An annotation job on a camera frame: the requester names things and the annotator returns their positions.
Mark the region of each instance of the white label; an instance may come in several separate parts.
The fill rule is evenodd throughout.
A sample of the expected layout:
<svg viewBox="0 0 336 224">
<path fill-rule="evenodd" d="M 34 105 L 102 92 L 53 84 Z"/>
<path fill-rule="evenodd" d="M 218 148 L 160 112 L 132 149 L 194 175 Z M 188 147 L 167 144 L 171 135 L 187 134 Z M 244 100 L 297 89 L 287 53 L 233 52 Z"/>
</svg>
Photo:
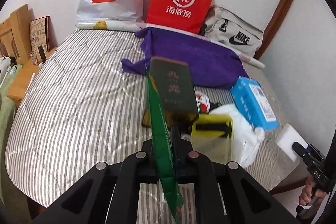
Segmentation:
<svg viewBox="0 0 336 224">
<path fill-rule="evenodd" d="M 249 84 L 249 86 L 260 106 L 266 121 L 275 122 L 277 119 L 261 87 L 252 84 Z"/>
</svg>

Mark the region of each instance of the striped mattress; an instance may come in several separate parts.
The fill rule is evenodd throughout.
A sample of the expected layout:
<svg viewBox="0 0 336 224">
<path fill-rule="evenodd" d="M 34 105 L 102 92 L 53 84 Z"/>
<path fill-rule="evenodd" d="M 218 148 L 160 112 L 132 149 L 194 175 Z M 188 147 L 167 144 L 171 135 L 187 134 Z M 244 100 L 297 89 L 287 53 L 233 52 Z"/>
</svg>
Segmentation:
<svg viewBox="0 0 336 224">
<path fill-rule="evenodd" d="M 48 207 L 97 162 L 121 162 L 151 138 L 141 126 L 145 77 L 124 73 L 120 60 L 143 57 L 133 33 L 76 29 L 48 59 L 29 87 L 6 148 L 12 182 Z M 281 124 L 287 123 L 262 71 L 243 64 L 259 81 Z M 229 91 L 195 87 L 212 102 L 232 103 Z M 247 171 L 267 190 L 289 175 L 293 163 L 270 133 Z M 196 223 L 193 185 L 180 185 L 183 223 Z M 172 223 L 162 188 L 141 185 L 137 223 Z"/>
</svg>

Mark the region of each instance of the green snack wrapper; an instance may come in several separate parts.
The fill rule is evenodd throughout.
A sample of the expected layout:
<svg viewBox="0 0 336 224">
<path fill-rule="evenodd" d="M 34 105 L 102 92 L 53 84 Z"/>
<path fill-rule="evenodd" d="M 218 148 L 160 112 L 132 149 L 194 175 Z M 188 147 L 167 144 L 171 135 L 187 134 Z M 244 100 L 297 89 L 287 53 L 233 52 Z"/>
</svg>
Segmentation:
<svg viewBox="0 0 336 224">
<path fill-rule="evenodd" d="M 152 124 L 152 141 L 157 173 L 170 213 L 177 224 L 181 224 L 181 207 L 184 203 L 175 178 L 173 155 L 167 123 L 161 107 L 161 99 L 154 78 L 147 73 L 148 100 Z"/>
</svg>

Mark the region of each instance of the silver screw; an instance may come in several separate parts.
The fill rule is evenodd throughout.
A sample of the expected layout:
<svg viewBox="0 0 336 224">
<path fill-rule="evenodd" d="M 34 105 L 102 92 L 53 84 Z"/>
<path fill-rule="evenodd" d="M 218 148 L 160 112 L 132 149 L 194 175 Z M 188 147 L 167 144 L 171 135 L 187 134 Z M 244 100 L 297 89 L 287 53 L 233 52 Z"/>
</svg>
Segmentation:
<svg viewBox="0 0 336 224">
<path fill-rule="evenodd" d="M 190 151 L 190 152 L 188 153 L 188 156 L 189 156 L 190 158 L 195 159 L 195 158 L 198 158 L 199 154 L 198 154 L 196 151 Z"/>
<path fill-rule="evenodd" d="M 235 161 L 229 162 L 228 166 L 230 169 L 238 169 L 239 167 L 238 163 L 236 163 Z"/>
<path fill-rule="evenodd" d="M 104 163 L 103 161 L 101 161 L 101 162 L 99 162 L 99 163 L 96 164 L 96 168 L 98 170 L 104 170 L 106 168 L 106 165 L 107 165 L 106 163 Z"/>
<path fill-rule="evenodd" d="M 144 157 L 146 157 L 147 156 L 147 154 L 145 153 L 145 152 L 143 152 L 143 151 L 139 151 L 139 152 L 137 152 L 137 154 L 136 154 L 136 157 L 138 158 L 138 159 L 143 159 Z"/>
</svg>

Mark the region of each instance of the wooden table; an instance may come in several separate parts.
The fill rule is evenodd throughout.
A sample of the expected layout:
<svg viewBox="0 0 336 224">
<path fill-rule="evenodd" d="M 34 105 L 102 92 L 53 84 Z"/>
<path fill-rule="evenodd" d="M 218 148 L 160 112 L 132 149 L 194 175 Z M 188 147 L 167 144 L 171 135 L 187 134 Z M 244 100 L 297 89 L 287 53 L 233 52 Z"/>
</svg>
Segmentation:
<svg viewBox="0 0 336 224">
<path fill-rule="evenodd" d="M 52 55 L 56 48 L 53 48 L 50 52 L 46 53 L 47 59 Z M 41 62 L 41 57 L 37 54 L 39 62 Z M 7 97 L 12 99 L 17 107 L 19 107 L 21 101 L 23 100 L 27 87 L 29 85 L 30 79 L 33 73 L 38 73 L 38 66 L 35 66 L 29 59 L 23 66 L 23 68 L 18 72 L 12 85 L 7 91 Z"/>
</svg>

